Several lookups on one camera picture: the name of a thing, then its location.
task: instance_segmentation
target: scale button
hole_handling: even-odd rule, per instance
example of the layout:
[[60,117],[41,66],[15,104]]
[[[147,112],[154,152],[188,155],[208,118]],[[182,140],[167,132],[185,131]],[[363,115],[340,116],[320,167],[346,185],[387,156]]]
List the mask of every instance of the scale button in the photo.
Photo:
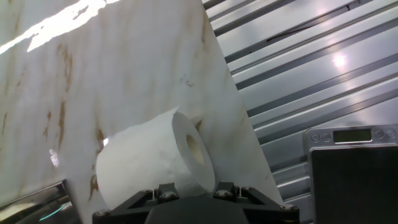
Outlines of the scale button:
[[330,139],[331,139],[330,134],[324,134],[324,135],[322,136],[322,139],[323,139],[324,141],[330,141]]
[[388,130],[387,137],[393,138],[396,136],[396,132],[394,130]]
[[375,137],[378,139],[382,139],[384,137],[384,132],[383,131],[376,131],[376,133],[374,133]]
[[313,142],[318,142],[319,141],[319,135],[317,135],[317,134],[314,134],[312,137],[311,137],[311,140],[313,141]]

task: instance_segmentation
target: metal corrugated wall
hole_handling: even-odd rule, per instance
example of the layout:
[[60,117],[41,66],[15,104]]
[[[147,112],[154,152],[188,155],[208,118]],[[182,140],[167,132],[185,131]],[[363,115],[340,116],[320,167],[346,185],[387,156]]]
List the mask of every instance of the metal corrugated wall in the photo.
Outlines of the metal corrugated wall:
[[303,133],[398,123],[398,0],[203,0],[280,193],[312,222]]

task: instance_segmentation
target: toilet paper roll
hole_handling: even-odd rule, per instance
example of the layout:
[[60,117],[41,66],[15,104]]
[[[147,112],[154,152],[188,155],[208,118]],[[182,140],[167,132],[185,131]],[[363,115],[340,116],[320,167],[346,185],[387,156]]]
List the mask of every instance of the toilet paper roll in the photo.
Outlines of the toilet paper roll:
[[159,184],[174,182],[181,197],[213,191],[215,175],[205,145],[177,110],[117,133],[98,155],[98,187],[110,209]]

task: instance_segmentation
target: marble-patterned surface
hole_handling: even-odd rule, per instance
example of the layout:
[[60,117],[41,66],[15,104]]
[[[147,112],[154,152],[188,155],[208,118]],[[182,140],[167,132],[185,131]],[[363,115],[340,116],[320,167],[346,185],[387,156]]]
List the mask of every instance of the marble-patterned surface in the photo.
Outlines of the marble-patterned surface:
[[179,105],[217,181],[282,203],[200,0],[0,1],[0,204],[66,179],[91,223],[104,141]]

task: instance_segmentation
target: screw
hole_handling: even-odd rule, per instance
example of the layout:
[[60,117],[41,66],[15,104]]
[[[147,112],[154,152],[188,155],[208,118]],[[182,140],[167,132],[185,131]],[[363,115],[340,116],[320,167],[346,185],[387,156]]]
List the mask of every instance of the screw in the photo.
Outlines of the screw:
[[151,189],[144,189],[144,190],[141,190],[140,192],[141,193],[149,193],[149,192],[152,193],[152,190]]
[[253,190],[252,187],[242,187],[243,190]]
[[103,216],[109,215],[110,213],[111,213],[111,210],[109,210],[109,209],[101,209],[101,210],[95,212],[95,215],[97,215],[99,217],[103,217]]
[[166,192],[164,194],[162,194],[163,198],[174,198],[175,196],[177,196],[174,192]]
[[280,208],[285,211],[295,211],[299,209],[297,206],[294,206],[292,204],[284,204],[281,205]]
[[219,197],[229,197],[232,196],[231,192],[227,190],[217,190],[215,194]]

